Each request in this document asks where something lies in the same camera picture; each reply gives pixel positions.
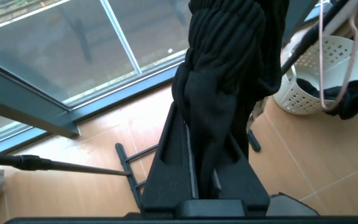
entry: black cloth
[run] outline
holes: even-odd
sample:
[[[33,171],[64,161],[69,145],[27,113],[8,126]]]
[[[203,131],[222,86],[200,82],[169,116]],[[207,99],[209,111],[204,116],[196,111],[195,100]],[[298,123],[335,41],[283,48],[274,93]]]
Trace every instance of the black cloth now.
[[[248,155],[255,103],[278,91],[288,1],[192,0],[189,49],[172,95],[190,132],[200,197],[232,133]]]
[[[309,93],[310,95],[319,98],[319,91],[311,85],[308,81],[298,78],[296,79],[298,86]],[[335,100],[341,86],[335,86],[324,90],[324,99],[325,100]],[[326,112],[331,116],[339,115],[342,120],[351,119],[358,113],[358,80],[353,80],[349,82],[347,86],[345,95],[342,100],[339,102],[337,107],[330,111]]]

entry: perforated basket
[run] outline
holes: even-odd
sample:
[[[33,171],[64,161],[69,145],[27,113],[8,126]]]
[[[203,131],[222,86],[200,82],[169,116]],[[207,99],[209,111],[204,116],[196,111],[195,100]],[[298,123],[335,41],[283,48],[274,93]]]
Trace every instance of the perforated basket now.
[[[324,36],[323,41],[324,88],[341,86],[350,60],[353,41],[336,36]],[[283,76],[279,91],[273,95],[274,100],[283,110],[298,115],[321,111],[320,99],[303,91],[296,83],[297,78],[302,78],[310,82],[317,90],[320,90],[318,54],[318,43],[316,43]],[[358,44],[351,80],[358,80]],[[329,106],[333,100],[325,100],[324,102]]]

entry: black metal pole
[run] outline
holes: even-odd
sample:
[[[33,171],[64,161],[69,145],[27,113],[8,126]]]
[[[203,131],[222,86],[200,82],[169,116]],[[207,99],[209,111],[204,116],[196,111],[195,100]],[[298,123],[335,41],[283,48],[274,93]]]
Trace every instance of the black metal pole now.
[[[67,162],[57,162],[50,159],[43,159],[35,155],[8,156],[0,154],[0,165],[11,166],[20,170],[60,170],[89,174],[131,175],[129,172],[70,164]]]

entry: clothes hanger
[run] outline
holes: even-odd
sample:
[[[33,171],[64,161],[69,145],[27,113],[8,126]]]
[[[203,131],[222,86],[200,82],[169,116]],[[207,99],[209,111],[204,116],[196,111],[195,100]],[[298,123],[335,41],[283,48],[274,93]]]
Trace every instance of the clothes hanger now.
[[[319,27],[318,27],[318,44],[319,44],[319,85],[320,85],[320,102],[321,102],[321,108],[325,112],[332,111],[336,108],[336,106],[339,104],[339,102],[342,100],[342,97],[345,95],[345,92],[347,90],[347,86],[349,84],[350,77],[352,75],[354,62],[356,60],[356,52],[357,52],[357,44],[358,44],[358,29],[355,24],[356,15],[358,12],[358,3],[357,6],[354,8],[353,13],[348,18],[349,26],[353,32],[353,48],[352,53],[350,57],[349,64],[347,66],[345,79],[343,81],[341,90],[339,91],[335,101],[327,106],[324,102],[324,80],[323,80],[323,0],[320,0],[320,14],[319,14]]]

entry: laundry basket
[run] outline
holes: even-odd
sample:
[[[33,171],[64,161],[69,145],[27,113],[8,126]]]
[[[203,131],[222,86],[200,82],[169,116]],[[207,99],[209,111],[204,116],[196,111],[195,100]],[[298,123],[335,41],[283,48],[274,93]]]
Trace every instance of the laundry basket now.
[[[323,80],[325,89],[343,84],[352,48],[353,40],[336,36],[323,37]],[[306,115],[321,111],[320,99],[303,91],[296,83],[297,78],[308,81],[320,91],[318,43],[311,46],[283,76],[281,87],[273,95],[273,98],[283,110],[292,114]],[[352,80],[358,80],[358,45],[356,61],[350,78],[350,81]],[[327,106],[330,106],[334,101],[325,100],[324,102]]]

